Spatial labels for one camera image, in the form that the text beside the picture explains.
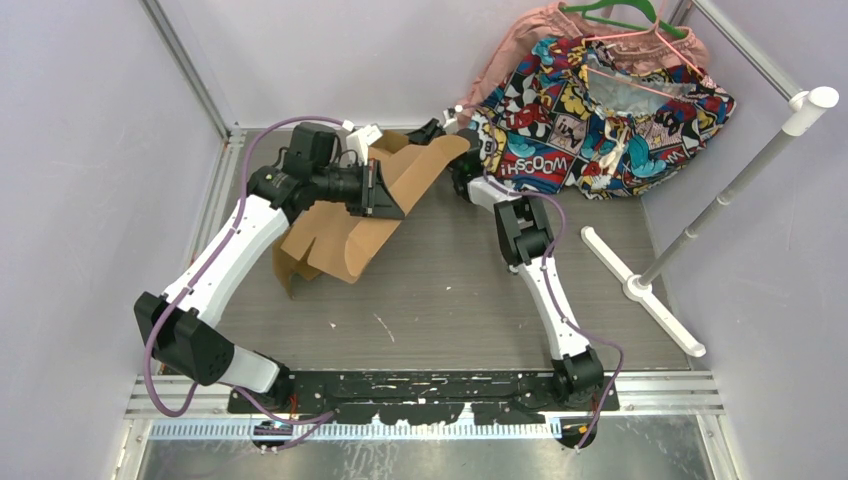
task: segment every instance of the stand base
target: stand base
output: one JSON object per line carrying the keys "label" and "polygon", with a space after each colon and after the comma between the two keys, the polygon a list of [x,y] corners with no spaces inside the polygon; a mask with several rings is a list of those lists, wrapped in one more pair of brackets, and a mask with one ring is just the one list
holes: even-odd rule
{"label": "stand base", "polygon": [[601,240],[592,227],[583,227],[580,231],[583,242],[589,249],[601,259],[610,272],[615,275],[622,284],[624,295],[630,300],[642,305],[651,314],[651,317],[665,330],[672,340],[687,354],[692,357],[703,357],[707,353],[706,347],[697,340],[689,331],[681,325],[680,321],[672,315],[662,302],[653,294],[651,286],[643,287],[637,280],[639,275],[634,274],[627,265],[618,258],[618,255]]}

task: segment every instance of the small debris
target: small debris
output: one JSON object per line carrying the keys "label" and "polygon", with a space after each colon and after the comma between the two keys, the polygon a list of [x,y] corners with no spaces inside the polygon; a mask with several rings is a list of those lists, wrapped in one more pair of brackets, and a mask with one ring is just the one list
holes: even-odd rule
{"label": "small debris", "polygon": [[376,319],[377,319],[377,321],[378,321],[378,322],[380,322],[380,325],[382,325],[382,326],[383,326],[383,328],[385,328],[385,329],[386,329],[386,333],[388,333],[388,334],[389,334],[389,338],[391,338],[391,339],[392,339],[392,343],[395,343],[395,336],[394,336],[394,335],[392,335],[392,331],[391,331],[391,330],[389,330],[389,327],[387,327],[387,326],[386,326],[386,324],[385,324],[385,323],[383,323],[383,319],[382,319],[382,318],[380,318],[380,317],[378,317],[376,313],[374,314],[374,318],[376,318]]}

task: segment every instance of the black mounting plate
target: black mounting plate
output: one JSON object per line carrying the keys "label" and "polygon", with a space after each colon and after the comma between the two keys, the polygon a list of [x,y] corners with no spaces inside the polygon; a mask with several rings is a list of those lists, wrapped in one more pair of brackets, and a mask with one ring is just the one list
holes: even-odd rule
{"label": "black mounting plate", "polygon": [[[581,402],[554,400],[553,372],[543,371],[304,371],[292,372],[296,413],[304,418],[335,410],[342,424],[369,424],[375,415],[387,425],[453,423],[471,404],[474,423],[544,423],[544,412],[591,411],[598,390]],[[604,385],[610,378],[604,378]],[[620,408],[613,388],[604,410]],[[233,414],[257,413],[241,396],[230,396]],[[288,407],[282,413],[292,411]]]}

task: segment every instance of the cardboard box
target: cardboard box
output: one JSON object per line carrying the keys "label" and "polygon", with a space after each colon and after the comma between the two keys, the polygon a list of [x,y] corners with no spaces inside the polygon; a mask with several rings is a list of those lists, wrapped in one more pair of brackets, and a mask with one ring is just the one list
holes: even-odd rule
{"label": "cardboard box", "polygon": [[[405,135],[384,132],[368,156],[380,160],[389,191],[409,215],[448,163],[468,148],[456,135],[419,146],[408,145]],[[295,273],[312,280],[323,272],[354,283],[401,221],[352,217],[342,204],[316,202],[272,247],[274,274],[290,297]]]}

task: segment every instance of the plastic hanger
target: plastic hanger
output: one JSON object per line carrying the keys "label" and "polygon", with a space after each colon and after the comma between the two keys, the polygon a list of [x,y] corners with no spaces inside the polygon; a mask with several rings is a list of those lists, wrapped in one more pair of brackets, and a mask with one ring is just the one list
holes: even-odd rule
{"label": "plastic hanger", "polygon": [[[662,11],[663,11],[663,9],[665,8],[666,3],[668,3],[668,0],[663,0],[662,5],[660,5],[660,12],[662,12]],[[685,57],[682,53],[680,53],[680,51],[679,51],[679,50],[677,50],[676,48],[674,48],[674,47],[673,47],[673,46],[672,46],[672,45],[671,45],[671,44],[670,44],[670,43],[669,43],[666,39],[662,38],[662,35],[660,35],[660,33],[659,33],[658,29],[657,29],[657,28],[659,27],[659,24],[660,24],[659,16],[656,16],[656,17],[654,17],[654,24],[653,24],[653,25],[651,25],[651,27],[650,27],[648,30],[645,30],[645,31],[642,31],[642,32],[633,32],[633,33],[619,33],[619,34],[617,34],[617,35],[606,35],[606,36],[603,36],[603,37],[591,37],[591,38],[589,38],[588,40],[592,40],[592,41],[595,41],[595,40],[610,40],[610,39],[613,39],[613,38],[635,37],[635,36],[637,36],[637,35],[645,35],[645,34],[653,33],[654,35],[656,35],[656,36],[657,36],[657,38],[659,38],[659,39],[660,39],[660,41],[662,41],[662,43],[664,43],[664,44],[665,44],[668,48],[670,48],[672,52],[674,52],[675,54],[677,54],[677,56],[678,56],[678,57],[680,57],[680,58],[681,58],[684,62],[686,62],[686,64],[687,64],[687,65],[689,65],[689,67],[691,67],[693,71],[695,71],[698,75],[703,76],[703,75],[701,74],[701,70],[700,70],[700,68],[698,68],[698,66],[697,66],[697,65],[695,65],[694,63],[692,63],[692,62],[691,62],[688,58],[686,58],[686,57]],[[610,75],[610,74],[607,74],[607,73],[601,72],[601,71],[599,71],[599,70],[596,70],[596,69],[594,69],[594,68],[589,67],[588,65],[584,65],[583,67],[584,67],[586,70],[588,70],[588,71],[590,71],[590,72],[592,72],[592,73],[595,73],[595,74],[598,74],[598,75],[601,75],[601,76],[604,76],[604,77],[607,77],[607,78],[611,78],[611,79],[613,79],[613,80],[616,80],[616,81],[618,81],[618,82],[624,83],[624,84],[629,85],[629,86],[631,86],[631,87],[636,87],[636,88],[640,88],[640,89],[642,89],[642,90],[647,90],[647,91],[649,91],[649,92],[651,92],[651,93],[655,93],[655,94],[657,94],[657,95],[662,95],[662,96],[664,96],[664,97],[674,98],[674,95],[670,95],[670,94],[668,94],[668,93],[661,92],[661,91],[659,91],[659,90],[655,90],[655,89],[650,88],[650,87],[645,87],[645,86],[643,86],[643,85],[639,85],[639,84],[637,84],[637,83],[633,83],[633,82],[630,82],[630,81],[624,80],[623,78],[616,77],[616,76],[614,76],[614,75]]]}
{"label": "plastic hanger", "polygon": [[[611,1],[611,0],[601,0],[601,2],[599,2],[599,3],[604,3],[605,1]],[[626,2],[641,2],[642,0],[623,0],[623,1],[626,1]],[[668,0],[663,0],[662,5],[660,5],[660,13],[662,13],[662,11],[665,8],[665,5],[667,3],[668,3]],[[635,37],[637,35],[646,35],[646,34],[653,33],[660,40],[660,42],[665,44],[665,46],[668,47],[672,52],[674,52],[675,55],[680,57],[680,59],[683,60],[683,62],[686,63],[686,65],[689,65],[689,67],[692,69],[692,71],[694,71],[699,77],[703,78],[704,74],[701,73],[701,68],[698,67],[697,65],[695,65],[694,63],[692,63],[692,61],[689,60],[688,58],[686,58],[686,56],[683,55],[680,52],[680,50],[674,48],[674,46],[671,43],[669,43],[668,40],[666,40],[665,38],[663,38],[662,35],[660,35],[658,27],[660,26],[661,23],[662,23],[662,21],[659,19],[659,15],[657,15],[657,16],[654,17],[654,24],[651,25],[651,28],[649,28],[648,30],[644,30],[644,31],[641,31],[641,32],[633,32],[633,33],[619,33],[617,35],[604,35],[602,37],[590,37],[589,40],[606,41],[606,40],[611,40],[611,39],[614,39],[614,38]]]}
{"label": "plastic hanger", "polygon": [[[573,7],[559,7],[563,13],[582,13],[583,18],[587,20],[592,20],[598,23],[604,23],[607,25],[615,25],[617,27],[629,28],[631,30],[644,30],[645,27],[640,27],[637,25],[631,25],[629,23],[618,22],[615,20],[610,20],[608,18],[603,17],[593,17],[587,15],[587,12],[592,10],[598,10],[605,7],[611,7],[616,5],[630,5],[631,7],[636,8],[640,12],[642,12],[645,17],[651,22],[656,22],[658,15],[656,11],[654,11],[654,6],[651,4],[650,0],[600,0],[599,2],[593,3],[591,5],[577,5]],[[682,30],[670,25],[662,20],[659,21],[659,28],[662,28],[663,31],[670,33],[674,38],[681,39],[686,36],[686,33]]]}

